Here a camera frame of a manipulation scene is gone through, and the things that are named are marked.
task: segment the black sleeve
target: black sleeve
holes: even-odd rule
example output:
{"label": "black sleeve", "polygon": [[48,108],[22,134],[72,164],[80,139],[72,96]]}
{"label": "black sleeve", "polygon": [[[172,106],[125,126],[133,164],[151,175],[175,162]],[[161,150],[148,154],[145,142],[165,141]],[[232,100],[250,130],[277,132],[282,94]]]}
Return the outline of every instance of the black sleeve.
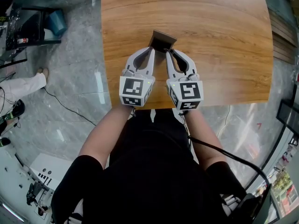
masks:
{"label": "black sleeve", "polygon": [[78,202],[91,188],[93,182],[99,182],[103,168],[95,158],[83,155],[75,159],[56,188],[52,198],[53,219],[62,224],[75,210]]}
{"label": "black sleeve", "polygon": [[216,162],[206,170],[220,194],[235,195],[241,200],[246,196],[246,191],[235,177],[226,162]]}

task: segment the person's left arm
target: person's left arm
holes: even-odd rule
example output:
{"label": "person's left arm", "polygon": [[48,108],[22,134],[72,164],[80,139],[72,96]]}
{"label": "person's left arm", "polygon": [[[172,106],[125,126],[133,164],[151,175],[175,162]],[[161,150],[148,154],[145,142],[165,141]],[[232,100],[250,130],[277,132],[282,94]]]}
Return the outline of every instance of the person's left arm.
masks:
{"label": "person's left arm", "polygon": [[91,156],[105,168],[108,156],[113,150],[131,111],[132,107],[127,105],[118,105],[112,108],[91,131],[80,150],[79,156]]}

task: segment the black pants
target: black pants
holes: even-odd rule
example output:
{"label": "black pants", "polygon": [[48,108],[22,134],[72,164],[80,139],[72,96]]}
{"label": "black pants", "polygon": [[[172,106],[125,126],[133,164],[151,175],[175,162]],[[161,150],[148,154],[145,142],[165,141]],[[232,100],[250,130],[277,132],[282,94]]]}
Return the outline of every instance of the black pants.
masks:
{"label": "black pants", "polygon": [[135,116],[126,122],[110,154],[109,163],[112,164],[124,153],[152,139],[157,133],[174,140],[176,145],[192,155],[185,126],[174,117],[172,109],[156,110],[154,122],[151,121],[150,110],[136,110]]}

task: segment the white pants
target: white pants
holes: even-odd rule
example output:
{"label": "white pants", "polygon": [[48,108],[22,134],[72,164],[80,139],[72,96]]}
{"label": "white pants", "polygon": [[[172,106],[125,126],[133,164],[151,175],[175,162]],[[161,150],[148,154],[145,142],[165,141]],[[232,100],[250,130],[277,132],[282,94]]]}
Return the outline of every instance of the white pants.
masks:
{"label": "white pants", "polygon": [[2,109],[4,102],[0,117],[12,111],[14,102],[43,88],[45,85],[46,77],[43,73],[37,73],[32,78],[18,78],[1,82],[0,87],[2,87],[5,92],[5,99],[4,92],[2,89],[0,89],[0,95],[2,96],[0,97],[0,110]]}

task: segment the light strip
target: light strip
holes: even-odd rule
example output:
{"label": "light strip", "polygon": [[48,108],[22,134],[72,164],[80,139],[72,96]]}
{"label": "light strip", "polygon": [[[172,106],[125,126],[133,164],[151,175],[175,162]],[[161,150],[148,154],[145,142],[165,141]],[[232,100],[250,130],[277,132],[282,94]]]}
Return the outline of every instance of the light strip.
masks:
{"label": "light strip", "polygon": [[2,204],[3,207],[8,210],[11,214],[13,214],[16,218],[18,218],[20,221],[24,222],[22,218],[20,218],[17,214],[15,214],[9,207],[7,207],[4,203]]}

